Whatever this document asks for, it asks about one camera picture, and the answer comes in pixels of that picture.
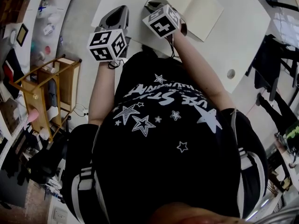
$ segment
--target white star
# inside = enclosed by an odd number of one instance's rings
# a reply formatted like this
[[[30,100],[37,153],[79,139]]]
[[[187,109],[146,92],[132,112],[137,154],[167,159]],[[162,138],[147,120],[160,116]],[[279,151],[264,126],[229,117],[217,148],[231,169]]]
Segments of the white star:
[[[138,107],[140,108],[141,106],[144,106],[143,103],[138,102]]]
[[[134,110],[135,105],[136,104],[131,105],[129,108],[123,106],[122,112],[120,112],[118,115],[116,115],[113,119],[116,119],[116,118],[122,116],[123,125],[126,125],[131,114],[140,114],[137,110]]]
[[[177,121],[181,117],[179,115],[179,112],[172,111],[172,115],[170,116],[170,118],[173,118],[175,121]]]
[[[167,80],[165,80],[165,79],[162,78],[162,75],[157,76],[157,75],[155,74],[155,76],[156,76],[156,79],[155,79],[154,82],[160,82],[161,84],[163,84],[163,81],[167,81]]]
[[[158,116],[158,117],[155,117],[155,120],[156,120],[156,123],[161,123],[161,118],[160,118],[160,116]]]
[[[184,152],[185,150],[188,150],[187,148],[187,142],[183,143],[183,142],[179,142],[179,146],[177,146],[177,149],[179,149],[182,152]]]
[[[112,110],[112,113],[114,113],[116,110],[118,110],[119,107],[115,107],[113,110]]]
[[[136,121],[136,124],[135,124],[134,128],[132,129],[132,132],[136,131],[136,130],[140,130],[143,133],[143,135],[146,137],[148,135],[149,128],[156,127],[152,123],[149,122],[149,115],[144,117],[143,119],[140,119],[136,116],[132,116],[132,117]]]
[[[197,105],[194,106],[196,110],[201,114],[200,119],[197,121],[198,124],[206,123],[213,133],[216,133],[216,127],[218,126],[222,129],[222,126],[216,119],[216,110],[212,109],[209,112],[205,111],[204,109],[198,107]]]

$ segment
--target person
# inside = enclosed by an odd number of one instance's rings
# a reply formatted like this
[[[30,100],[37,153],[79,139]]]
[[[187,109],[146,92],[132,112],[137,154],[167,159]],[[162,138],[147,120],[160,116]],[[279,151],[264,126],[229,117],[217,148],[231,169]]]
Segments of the person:
[[[174,47],[182,63],[148,49],[132,56],[116,94],[115,70],[99,64],[89,121],[71,133],[64,173],[76,215],[71,191],[85,188],[73,180],[92,164],[100,208],[81,195],[85,223],[89,215],[111,224],[243,223],[265,194],[267,158],[250,121],[180,31]]]
[[[275,123],[280,135],[284,135],[286,130],[298,121],[296,115],[287,105],[287,103],[281,98],[280,94],[276,92],[274,100],[277,102],[281,115],[273,109],[267,100],[264,99],[261,93],[257,94],[256,105],[261,106],[271,116],[271,119]]]

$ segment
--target floor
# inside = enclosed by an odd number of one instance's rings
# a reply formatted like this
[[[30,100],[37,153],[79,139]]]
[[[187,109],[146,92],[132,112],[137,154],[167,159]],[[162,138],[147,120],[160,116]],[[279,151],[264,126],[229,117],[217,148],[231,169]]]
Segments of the floor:
[[[4,209],[0,205],[1,224],[47,224],[50,196],[39,184],[30,180],[26,195],[25,207],[9,205],[12,209]]]
[[[272,8],[265,0],[259,1],[271,17],[267,33],[274,34],[282,41],[299,47],[299,13],[285,8]],[[278,1],[295,5],[294,0]],[[72,115],[71,128],[87,123],[86,117],[80,117],[83,115],[81,110],[83,109],[82,106],[88,108],[98,66],[90,58],[85,46],[89,34],[94,31],[90,24],[99,2],[100,0],[72,0],[62,29],[64,43],[63,45],[59,45],[59,53],[66,53],[70,56],[83,59],[77,96],[77,103],[81,105],[78,105],[75,110],[78,114],[74,113]],[[244,76],[235,91],[231,94],[231,97],[238,109],[248,116],[253,129],[265,149],[267,149],[274,141],[273,134],[276,132],[276,127],[269,115],[261,107],[255,105],[258,92],[264,92],[264,90],[256,90],[254,88],[254,71],[252,71],[249,77]],[[291,99],[294,92],[292,79],[284,70],[281,70],[278,92],[286,102]],[[269,94],[264,92],[263,96],[268,98]]]

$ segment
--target box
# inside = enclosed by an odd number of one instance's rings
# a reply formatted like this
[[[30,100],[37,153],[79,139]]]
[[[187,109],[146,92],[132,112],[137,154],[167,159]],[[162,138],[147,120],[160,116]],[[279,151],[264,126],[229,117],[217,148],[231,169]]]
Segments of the box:
[[[127,43],[122,29],[91,33],[87,49],[99,62],[116,61]]]
[[[143,19],[143,22],[160,39],[179,29],[180,16],[168,4]]]

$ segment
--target black chair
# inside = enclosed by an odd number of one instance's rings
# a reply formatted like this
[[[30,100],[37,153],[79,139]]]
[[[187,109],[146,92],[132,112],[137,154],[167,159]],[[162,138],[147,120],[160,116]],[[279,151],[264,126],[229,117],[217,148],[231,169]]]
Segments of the black chair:
[[[256,57],[246,72],[249,76],[252,67],[256,69],[255,88],[260,89],[266,87],[270,93],[270,101],[274,100],[278,79],[280,74],[280,66],[283,65],[293,77],[293,87],[297,86],[299,50],[289,50],[289,44],[278,41],[273,35],[266,35]],[[292,67],[282,59],[293,60]]]
[[[40,152],[35,154],[26,164],[31,169],[30,179],[39,183],[46,184],[50,178],[55,176],[60,161],[66,157],[69,139],[68,120],[66,121],[66,131],[59,130],[51,148],[43,147]]]

